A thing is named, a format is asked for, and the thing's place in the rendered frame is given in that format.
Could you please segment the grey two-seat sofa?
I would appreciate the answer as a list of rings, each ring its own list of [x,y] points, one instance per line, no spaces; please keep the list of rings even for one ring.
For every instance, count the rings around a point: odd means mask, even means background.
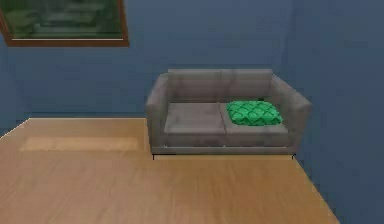
[[[237,125],[233,101],[272,104],[277,125]],[[271,69],[170,69],[158,76],[146,102],[155,155],[297,153],[312,103]]]

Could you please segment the green patterned cushion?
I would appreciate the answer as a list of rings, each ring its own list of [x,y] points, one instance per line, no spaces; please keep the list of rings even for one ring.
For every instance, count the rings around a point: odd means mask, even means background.
[[[231,101],[225,105],[230,121],[243,126],[279,125],[283,117],[276,107],[267,101]]]

